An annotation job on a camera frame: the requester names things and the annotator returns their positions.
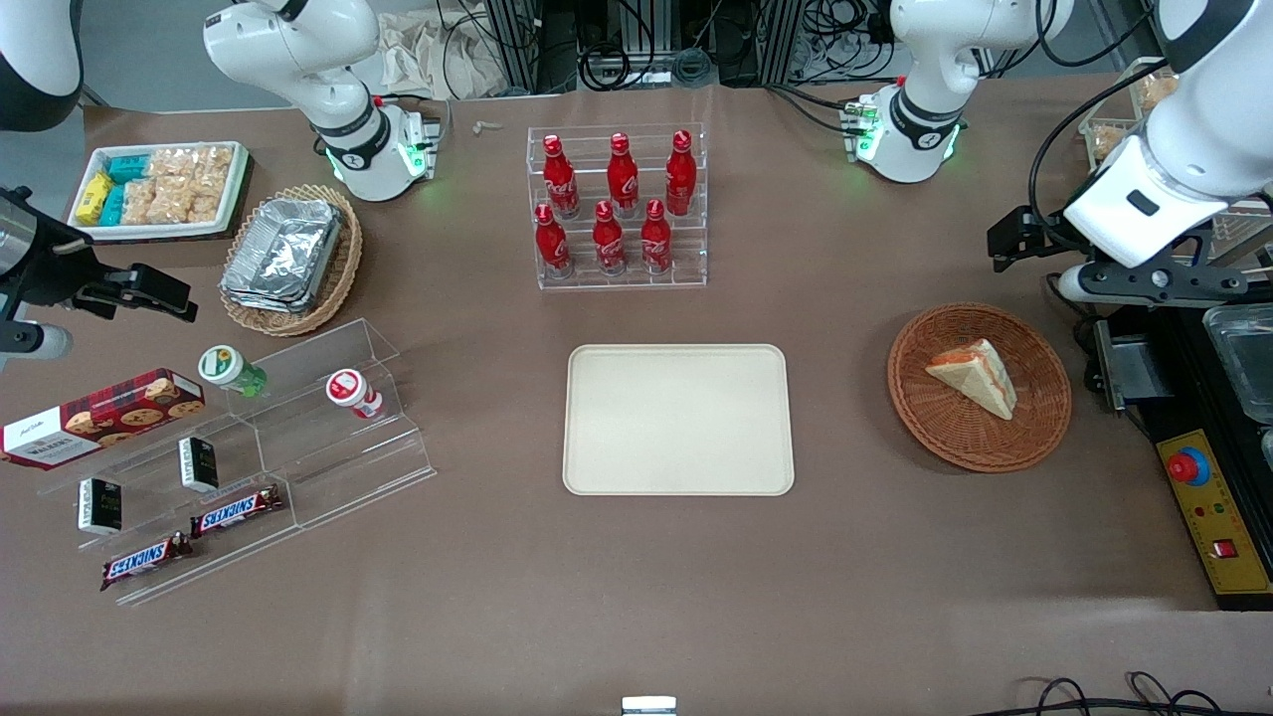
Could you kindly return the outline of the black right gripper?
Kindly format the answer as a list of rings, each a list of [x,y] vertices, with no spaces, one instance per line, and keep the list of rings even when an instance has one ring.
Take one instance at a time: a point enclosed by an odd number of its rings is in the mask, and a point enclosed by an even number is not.
[[[186,324],[197,319],[199,304],[187,302],[187,282],[145,264],[109,268],[81,231],[22,236],[18,255],[18,302],[59,304],[74,298],[75,310],[101,320],[113,320],[120,308],[168,313]],[[108,285],[93,285],[102,280]]]

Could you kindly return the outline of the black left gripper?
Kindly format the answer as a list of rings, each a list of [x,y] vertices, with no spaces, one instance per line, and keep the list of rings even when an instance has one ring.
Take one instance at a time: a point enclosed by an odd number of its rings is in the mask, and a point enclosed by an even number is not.
[[[1032,214],[1029,206],[1017,206],[988,231],[993,271],[1006,271],[1023,259],[1050,259],[1062,254],[1078,254],[1081,262],[1091,262],[1094,245],[1063,217],[1060,211]]]

